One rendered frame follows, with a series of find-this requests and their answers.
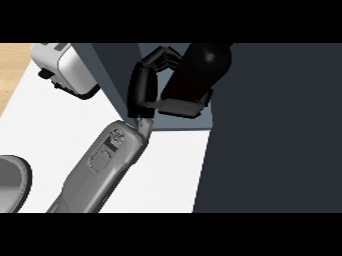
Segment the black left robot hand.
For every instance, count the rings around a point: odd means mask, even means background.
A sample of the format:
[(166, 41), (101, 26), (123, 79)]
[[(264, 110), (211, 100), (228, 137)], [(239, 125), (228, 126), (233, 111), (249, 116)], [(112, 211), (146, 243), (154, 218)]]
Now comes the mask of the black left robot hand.
[(159, 46), (137, 62), (128, 86), (126, 109), (129, 118), (151, 118), (154, 109), (146, 107), (157, 98), (157, 73), (175, 70), (181, 55), (172, 47)]

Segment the dark grey cabinet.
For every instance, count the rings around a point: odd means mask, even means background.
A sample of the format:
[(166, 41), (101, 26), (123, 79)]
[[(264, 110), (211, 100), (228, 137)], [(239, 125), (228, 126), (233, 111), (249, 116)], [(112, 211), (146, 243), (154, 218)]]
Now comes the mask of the dark grey cabinet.
[[(184, 54), (187, 43), (72, 43), (72, 47), (89, 70), (97, 84), (116, 109), (122, 120), (135, 125), (137, 120), (126, 116), (126, 90), (137, 62), (159, 47), (169, 46)], [(194, 119), (154, 114), (154, 131), (194, 131), (212, 128), (211, 107)]]

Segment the dark grey cabinet door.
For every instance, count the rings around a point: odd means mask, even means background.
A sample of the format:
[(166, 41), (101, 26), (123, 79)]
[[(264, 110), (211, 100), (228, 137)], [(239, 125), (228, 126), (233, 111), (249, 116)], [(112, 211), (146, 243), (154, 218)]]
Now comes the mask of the dark grey cabinet door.
[(197, 212), (342, 212), (342, 44), (236, 44)]

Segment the white toaster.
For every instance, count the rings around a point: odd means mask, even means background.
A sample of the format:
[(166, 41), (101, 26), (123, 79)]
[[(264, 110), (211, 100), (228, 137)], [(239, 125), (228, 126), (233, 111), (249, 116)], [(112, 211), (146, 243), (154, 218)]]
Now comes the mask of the white toaster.
[(95, 95), (98, 83), (69, 43), (35, 43), (30, 57), (39, 68), (38, 76), (53, 83), (55, 89), (81, 100)]

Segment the grey round pan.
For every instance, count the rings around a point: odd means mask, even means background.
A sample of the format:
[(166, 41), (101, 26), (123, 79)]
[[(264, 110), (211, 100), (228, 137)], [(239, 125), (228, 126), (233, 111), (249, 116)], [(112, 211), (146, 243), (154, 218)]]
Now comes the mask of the grey round pan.
[(17, 213), (32, 186), (32, 169), (14, 155), (0, 156), (0, 213)]

